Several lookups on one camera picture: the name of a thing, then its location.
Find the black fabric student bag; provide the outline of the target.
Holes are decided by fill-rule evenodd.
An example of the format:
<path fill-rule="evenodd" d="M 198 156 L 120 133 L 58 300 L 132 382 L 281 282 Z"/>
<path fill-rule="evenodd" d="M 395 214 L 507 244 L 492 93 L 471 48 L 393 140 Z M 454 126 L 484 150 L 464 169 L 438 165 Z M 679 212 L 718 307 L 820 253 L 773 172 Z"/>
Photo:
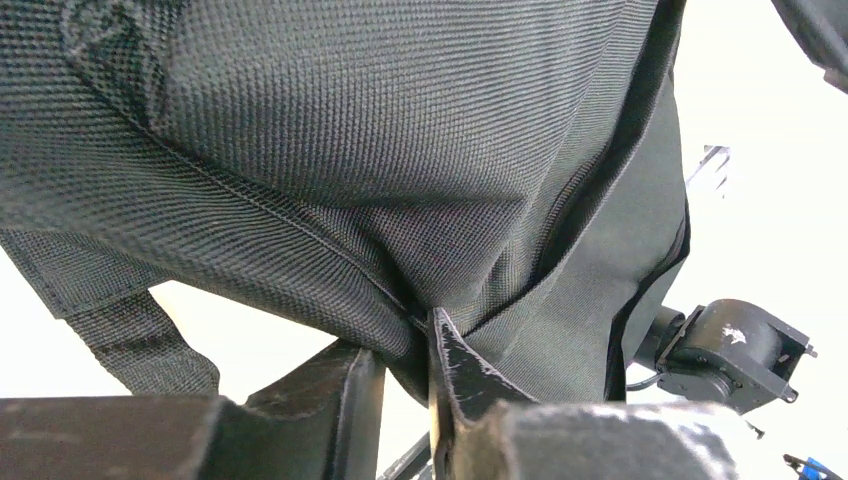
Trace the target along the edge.
<path fill-rule="evenodd" d="M 538 400 L 620 400 L 689 247 L 684 8 L 5 1 L 2 248 L 136 394 L 217 389 L 177 280 L 418 399 L 439 310 Z"/>

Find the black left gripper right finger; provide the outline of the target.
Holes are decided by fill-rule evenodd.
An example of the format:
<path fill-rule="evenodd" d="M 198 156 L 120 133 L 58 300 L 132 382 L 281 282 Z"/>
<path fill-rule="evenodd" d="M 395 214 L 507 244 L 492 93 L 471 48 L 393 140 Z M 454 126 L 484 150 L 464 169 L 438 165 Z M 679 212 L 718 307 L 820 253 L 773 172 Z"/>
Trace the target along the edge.
<path fill-rule="evenodd" d="M 743 419 L 710 403 L 543 404 L 428 315 L 436 479 L 768 479 Z"/>

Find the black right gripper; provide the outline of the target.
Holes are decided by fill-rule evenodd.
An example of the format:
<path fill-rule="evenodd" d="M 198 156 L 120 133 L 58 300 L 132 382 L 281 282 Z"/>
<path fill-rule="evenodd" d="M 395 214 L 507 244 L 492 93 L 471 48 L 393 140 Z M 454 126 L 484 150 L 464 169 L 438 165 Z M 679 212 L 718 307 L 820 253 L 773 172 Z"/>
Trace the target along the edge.
<path fill-rule="evenodd" d="M 662 313 L 668 322 L 656 336 L 657 385 L 689 401 L 739 414 L 774 400 L 793 403 L 792 375 L 804 356 L 817 356 L 809 336 L 746 301 L 716 300 L 687 317 Z"/>

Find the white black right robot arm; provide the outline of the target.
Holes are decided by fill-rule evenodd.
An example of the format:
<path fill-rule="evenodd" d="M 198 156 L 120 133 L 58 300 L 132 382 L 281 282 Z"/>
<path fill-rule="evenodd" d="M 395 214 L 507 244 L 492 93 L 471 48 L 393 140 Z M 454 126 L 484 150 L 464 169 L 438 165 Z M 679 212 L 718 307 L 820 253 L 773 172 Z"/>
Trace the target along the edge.
<path fill-rule="evenodd" d="M 716 300 L 688 316 L 663 307 L 634 356 L 655 375 L 628 389 L 656 386 L 744 415 L 777 399 L 795 402 L 790 379 L 806 355 L 817 356 L 809 336 L 752 303 Z"/>

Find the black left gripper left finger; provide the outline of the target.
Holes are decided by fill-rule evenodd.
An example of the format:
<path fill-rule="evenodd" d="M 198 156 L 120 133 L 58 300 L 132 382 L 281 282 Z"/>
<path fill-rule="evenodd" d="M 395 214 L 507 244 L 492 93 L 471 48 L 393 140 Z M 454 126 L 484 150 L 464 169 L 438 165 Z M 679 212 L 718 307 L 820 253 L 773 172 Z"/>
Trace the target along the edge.
<path fill-rule="evenodd" d="M 384 365 L 338 341 L 239 405 L 223 396 L 5 399 L 5 479 L 372 479 Z"/>

